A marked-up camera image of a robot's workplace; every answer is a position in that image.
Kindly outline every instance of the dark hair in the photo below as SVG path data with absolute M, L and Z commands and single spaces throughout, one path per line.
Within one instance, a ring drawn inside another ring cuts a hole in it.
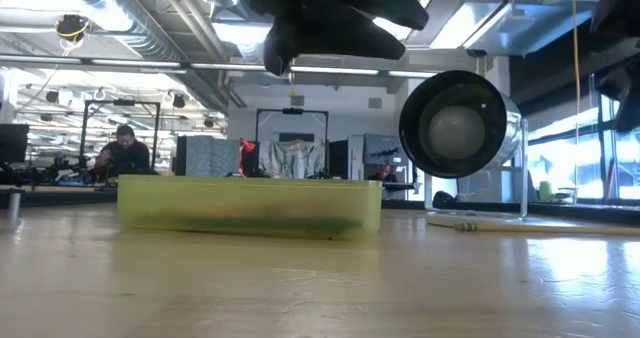
M 118 130 L 116 130 L 116 136 L 125 136 L 125 135 L 130 135 L 132 137 L 135 137 L 135 133 L 133 133 L 133 128 L 129 127 L 128 125 L 124 124 L 121 125 L 120 127 L 118 127 Z

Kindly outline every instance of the round lamp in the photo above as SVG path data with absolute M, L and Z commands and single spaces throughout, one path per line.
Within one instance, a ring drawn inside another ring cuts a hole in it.
M 462 178 L 510 160 L 521 143 L 516 105 L 482 76 L 449 71 L 425 80 L 400 115 L 413 163 L 439 178 Z

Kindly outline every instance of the green object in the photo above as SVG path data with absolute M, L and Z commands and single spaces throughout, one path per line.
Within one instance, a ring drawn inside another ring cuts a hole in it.
M 548 181 L 540 182 L 540 201 L 543 203 L 552 203 L 555 195 L 553 194 L 553 187 Z
M 312 239 L 380 229 L 382 184 L 370 181 L 120 176 L 126 227 Z

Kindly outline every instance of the gray partition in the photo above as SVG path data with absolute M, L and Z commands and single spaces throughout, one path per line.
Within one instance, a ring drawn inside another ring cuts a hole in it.
M 186 176 L 224 177 L 238 171 L 239 140 L 187 137 L 186 141 Z

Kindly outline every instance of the wooden table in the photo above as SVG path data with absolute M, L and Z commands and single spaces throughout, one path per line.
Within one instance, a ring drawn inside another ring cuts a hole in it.
M 385 211 L 375 242 L 120 231 L 114 205 L 0 228 L 12 338 L 639 337 L 640 242 L 465 234 Z

